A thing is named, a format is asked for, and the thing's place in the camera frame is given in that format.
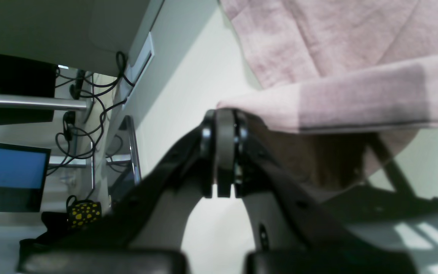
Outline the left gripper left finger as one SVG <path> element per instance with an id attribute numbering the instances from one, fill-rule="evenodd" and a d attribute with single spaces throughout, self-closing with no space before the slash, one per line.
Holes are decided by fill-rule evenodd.
<path id="1" fill-rule="evenodd" d="M 214 123 L 215 111 L 208 110 L 200 124 L 200 159 L 202 162 L 200 187 L 205 198 L 212 198 L 213 193 Z"/>

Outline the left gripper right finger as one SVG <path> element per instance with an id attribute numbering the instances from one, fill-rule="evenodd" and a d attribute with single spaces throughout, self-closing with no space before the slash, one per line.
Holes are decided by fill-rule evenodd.
<path id="1" fill-rule="evenodd" d="M 248 122 L 245 113 L 235 109 L 216 111 L 215 169 L 217 195 L 242 198 Z"/>

